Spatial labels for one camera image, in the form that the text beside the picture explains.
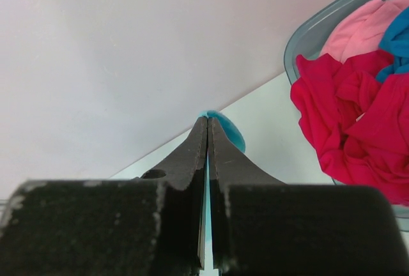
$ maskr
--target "white wall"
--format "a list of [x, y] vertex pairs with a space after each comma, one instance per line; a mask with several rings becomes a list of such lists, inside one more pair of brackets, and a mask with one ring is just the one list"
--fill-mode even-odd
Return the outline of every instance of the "white wall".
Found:
[[0, 198], [113, 175], [281, 73], [331, 1], [0, 0]]

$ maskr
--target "pile of clothes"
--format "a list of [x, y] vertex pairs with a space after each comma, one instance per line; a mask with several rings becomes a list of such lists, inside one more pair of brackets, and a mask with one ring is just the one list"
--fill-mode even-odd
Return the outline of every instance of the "pile of clothes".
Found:
[[366, 3], [297, 67], [291, 99], [323, 172], [409, 206], [409, 0]]

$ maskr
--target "blue cloth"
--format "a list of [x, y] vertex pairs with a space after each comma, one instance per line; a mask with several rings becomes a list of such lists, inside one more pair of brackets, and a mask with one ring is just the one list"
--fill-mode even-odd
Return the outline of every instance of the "blue cloth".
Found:
[[217, 111], [204, 111], [199, 116], [217, 118], [220, 121], [220, 124], [222, 125], [222, 128], [230, 142], [232, 142], [242, 153], [245, 153], [244, 138], [230, 119]]
[[385, 82], [389, 75], [409, 72], [409, 8], [403, 10], [389, 25], [379, 48], [394, 56], [394, 63], [383, 68], [376, 80]]
[[[226, 133], [230, 142], [232, 142], [242, 153], [245, 152], [245, 142], [242, 134], [237, 129], [235, 124], [217, 111], [204, 111], [199, 117], [204, 116], [206, 118], [217, 118], [222, 125], [224, 133]], [[206, 243], [210, 243], [212, 240], [212, 214], [210, 213], [210, 182], [209, 182], [209, 160], [207, 159], [207, 171], [206, 171], [206, 226], [205, 226], [205, 236]]]

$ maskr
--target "pink cloth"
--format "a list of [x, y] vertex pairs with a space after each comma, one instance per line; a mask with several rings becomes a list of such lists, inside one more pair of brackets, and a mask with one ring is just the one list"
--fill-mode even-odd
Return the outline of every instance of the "pink cloth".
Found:
[[291, 99], [300, 127], [323, 172], [352, 185], [380, 190], [391, 203], [409, 205], [409, 74], [376, 74], [393, 57], [377, 50], [345, 64], [328, 54], [297, 57], [301, 78]]
[[333, 30], [321, 50], [345, 62], [358, 54], [378, 49], [390, 23], [407, 7], [409, 0], [371, 0], [352, 12]]

